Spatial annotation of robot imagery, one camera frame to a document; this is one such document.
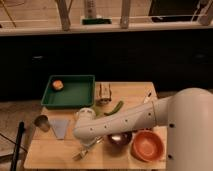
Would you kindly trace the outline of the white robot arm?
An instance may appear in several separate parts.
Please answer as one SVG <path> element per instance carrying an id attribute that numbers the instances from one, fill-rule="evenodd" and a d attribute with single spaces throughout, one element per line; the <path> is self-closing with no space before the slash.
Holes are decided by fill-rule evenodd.
<path id="1" fill-rule="evenodd" d="M 96 119 L 83 108 L 73 135 L 83 143 L 98 136 L 167 128 L 167 171 L 213 171 L 213 93 L 187 88 L 176 94 Z"/>

